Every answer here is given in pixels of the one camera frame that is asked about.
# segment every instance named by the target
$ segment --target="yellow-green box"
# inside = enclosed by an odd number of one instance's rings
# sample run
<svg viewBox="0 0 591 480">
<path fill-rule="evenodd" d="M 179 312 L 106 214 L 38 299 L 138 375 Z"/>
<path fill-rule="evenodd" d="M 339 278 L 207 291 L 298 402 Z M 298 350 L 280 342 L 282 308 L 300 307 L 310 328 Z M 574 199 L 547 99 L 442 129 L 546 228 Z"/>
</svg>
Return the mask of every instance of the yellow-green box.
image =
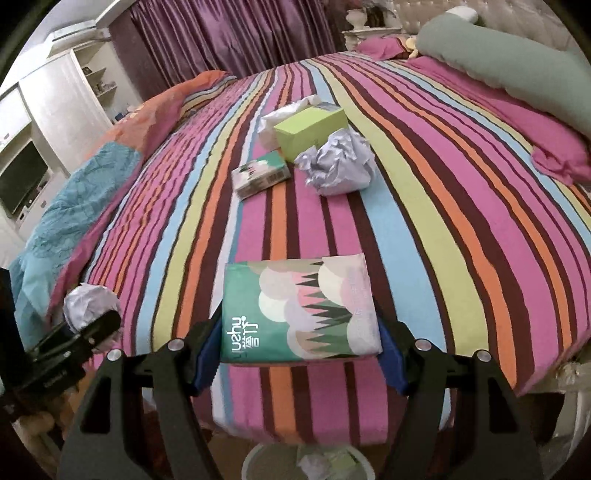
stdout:
<svg viewBox="0 0 591 480">
<path fill-rule="evenodd" d="M 325 110 L 311 106 L 283 120 L 274 128 L 283 157 L 293 162 L 303 151 L 313 145 L 320 148 L 330 134 L 348 126 L 347 116 L 342 108 L 335 106 L 334 109 Z"/>
</svg>

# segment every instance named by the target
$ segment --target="striped bedspread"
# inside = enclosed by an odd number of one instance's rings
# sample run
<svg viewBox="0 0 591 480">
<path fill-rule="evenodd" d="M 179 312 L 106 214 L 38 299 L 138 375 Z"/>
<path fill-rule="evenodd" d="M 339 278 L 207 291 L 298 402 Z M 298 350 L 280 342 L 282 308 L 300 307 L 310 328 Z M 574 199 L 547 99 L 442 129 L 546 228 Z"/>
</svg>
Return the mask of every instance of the striped bedspread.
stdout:
<svg viewBox="0 0 591 480">
<path fill-rule="evenodd" d="M 325 198 L 296 170 L 240 202 L 229 174 L 265 153 L 259 118 L 312 93 L 345 109 L 380 175 Z M 123 347 L 146 353 L 209 317 L 227 262 L 364 252 L 386 315 L 449 352 L 489 349 L 523 392 L 591 332 L 589 199 L 538 173 L 531 150 L 403 64 L 340 53 L 282 66 L 235 82 L 171 135 L 119 205 L 85 280 L 117 293 Z M 221 365 L 196 408 L 257 440 L 358 444 L 395 433 L 404 399 L 375 359 Z"/>
</svg>

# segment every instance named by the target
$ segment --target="metal bolt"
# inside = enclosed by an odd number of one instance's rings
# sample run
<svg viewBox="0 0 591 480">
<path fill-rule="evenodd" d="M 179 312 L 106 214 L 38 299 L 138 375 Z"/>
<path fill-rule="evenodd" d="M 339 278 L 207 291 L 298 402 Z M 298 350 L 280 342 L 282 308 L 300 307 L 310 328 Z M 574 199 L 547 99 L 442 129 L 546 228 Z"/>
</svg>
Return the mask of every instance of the metal bolt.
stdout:
<svg viewBox="0 0 591 480">
<path fill-rule="evenodd" d="M 180 338 L 170 340 L 168 343 L 168 350 L 170 350 L 171 352 L 178 352 L 179 350 L 182 350 L 183 347 L 184 341 Z"/>
<path fill-rule="evenodd" d="M 111 350 L 109 353 L 107 353 L 107 360 L 114 362 L 116 360 L 119 360 L 119 358 L 121 358 L 121 355 L 123 355 L 123 352 L 118 348 L 115 348 Z"/>
<path fill-rule="evenodd" d="M 476 356 L 481 362 L 490 362 L 492 360 L 492 356 L 486 350 L 478 350 Z"/>
<path fill-rule="evenodd" d="M 425 340 L 424 338 L 419 338 L 416 342 L 414 342 L 414 346 L 417 347 L 417 350 L 422 352 L 428 352 L 432 345 L 429 340 Z"/>
</svg>

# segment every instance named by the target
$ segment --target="tufted headboard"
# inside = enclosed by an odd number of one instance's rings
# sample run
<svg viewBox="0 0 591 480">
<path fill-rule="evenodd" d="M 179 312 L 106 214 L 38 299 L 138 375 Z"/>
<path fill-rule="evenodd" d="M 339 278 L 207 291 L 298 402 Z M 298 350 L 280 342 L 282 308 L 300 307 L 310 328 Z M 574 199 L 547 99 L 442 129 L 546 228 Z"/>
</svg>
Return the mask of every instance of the tufted headboard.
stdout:
<svg viewBox="0 0 591 480">
<path fill-rule="evenodd" d="M 530 38 L 558 50 L 578 50 L 566 27 L 543 0 L 394 0 L 402 26 L 418 33 L 426 22 L 451 7 L 467 5 L 494 30 Z"/>
</svg>

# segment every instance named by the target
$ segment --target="television screen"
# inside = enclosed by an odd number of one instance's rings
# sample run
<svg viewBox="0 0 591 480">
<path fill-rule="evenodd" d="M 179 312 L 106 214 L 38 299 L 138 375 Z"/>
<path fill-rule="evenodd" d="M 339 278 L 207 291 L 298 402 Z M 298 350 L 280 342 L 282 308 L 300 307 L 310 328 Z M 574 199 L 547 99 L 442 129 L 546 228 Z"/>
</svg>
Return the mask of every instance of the television screen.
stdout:
<svg viewBox="0 0 591 480">
<path fill-rule="evenodd" d="M 29 142 L 0 173 L 0 202 L 10 215 L 22 206 L 46 171 L 47 164 L 33 142 Z"/>
</svg>

